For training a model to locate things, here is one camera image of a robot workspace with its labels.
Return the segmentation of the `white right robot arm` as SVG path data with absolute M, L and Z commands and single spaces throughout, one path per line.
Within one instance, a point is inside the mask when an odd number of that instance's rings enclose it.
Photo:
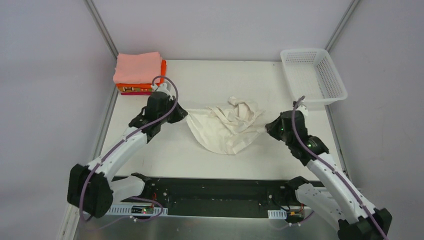
M 378 209 L 341 172 L 323 141 L 308 133 L 301 111 L 281 112 L 265 129 L 272 138 L 284 142 L 292 156 L 319 179 L 329 194 L 298 176 L 284 186 L 283 196 L 288 204 L 301 203 L 311 208 L 336 230 L 340 240 L 388 238 L 393 219 L 390 212 Z

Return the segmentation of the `cream white t shirt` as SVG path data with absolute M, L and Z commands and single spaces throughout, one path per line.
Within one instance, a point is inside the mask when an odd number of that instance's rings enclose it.
M 206 150 L 236 155 L 265 132 L 265 113 L 256 101 L 231 96 L 227 103 L 187 110 L 186 122 Z

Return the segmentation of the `aluminium frame rail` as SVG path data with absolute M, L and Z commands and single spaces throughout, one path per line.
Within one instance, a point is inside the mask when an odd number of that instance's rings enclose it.
M 365 202 L 352 186 L 340 179 L 314 182 L 206 178 L 149 178 L 141 174 L 107 178 L 101 174 L 72 176 L 67 202 L 95 218 L 114 205 L 135 203 L 137 215 L 156 205 L 175 216 L 265 218 L 268 211 L 305 204 L 317 212 L 340 217 Z

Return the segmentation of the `pink folded t shirt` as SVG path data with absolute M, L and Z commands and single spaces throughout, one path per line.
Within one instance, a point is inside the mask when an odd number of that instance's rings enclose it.
M 150 83 L 154 77 L 160 75 L 162 59 L 159 52 L 119 53 L 113 82 L 115 84 Z

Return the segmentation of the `white plastic basket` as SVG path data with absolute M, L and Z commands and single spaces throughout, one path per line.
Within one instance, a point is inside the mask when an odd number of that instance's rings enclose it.
M 310 109 L 343 101 L 348 92 L 328 51 L 295 48 L 280 52 L 282 71 L 293 101 L 304 96 Z

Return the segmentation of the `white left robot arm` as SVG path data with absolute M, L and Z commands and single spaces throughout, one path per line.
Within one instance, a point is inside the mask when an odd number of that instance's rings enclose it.
M 76 164 L 70 170 L 67 202 L 95 218 L 103 217 L 112 205 L 131 197 L 140 202 L 152 198 L 148 177 L 132 173 L 114 180 L 119 169 L 142 147 L 146 146 L 165 123 L 173 124 L 187 116 L 178 98 L 163 91 L 153 92 L 147 104 L 128 124 L 119 141 L 104 155 L 86 165 Z

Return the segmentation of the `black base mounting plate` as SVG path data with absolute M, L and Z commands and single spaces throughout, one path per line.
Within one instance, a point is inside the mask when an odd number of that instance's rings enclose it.
M 286 186 L 286 180 L 153 177 L 136 202 L 157 201 L 169 216 L 261 219 L 268 210 L 300 209 Z

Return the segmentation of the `brown patterned folded t shirt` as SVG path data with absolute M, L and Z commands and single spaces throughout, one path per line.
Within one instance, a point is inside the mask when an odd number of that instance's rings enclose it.
M 124 87 L 124 86 L 118 86 L 118 90 L 122 94 L 144 94 L 144 93 L 151 93 L 153 90 L 151 88 L 140 88 L 140 87 Z

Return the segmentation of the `orange folded t shirt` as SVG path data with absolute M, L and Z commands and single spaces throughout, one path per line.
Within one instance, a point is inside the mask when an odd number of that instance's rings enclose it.
M 162 59 L 161 60 L 161 66 L 160 66 L 160 76 L 165 76 L 167 70 L 167 61 Z M 151 88 L 152 89 L 152 83 L 117 83 L 116 87 L 136 87 L 136 88 Z

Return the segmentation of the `magenta folded t shirt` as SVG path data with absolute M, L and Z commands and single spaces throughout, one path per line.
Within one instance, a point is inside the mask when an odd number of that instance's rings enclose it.
M 123 96 L 150 96 L 152 92 L 120 92 Z

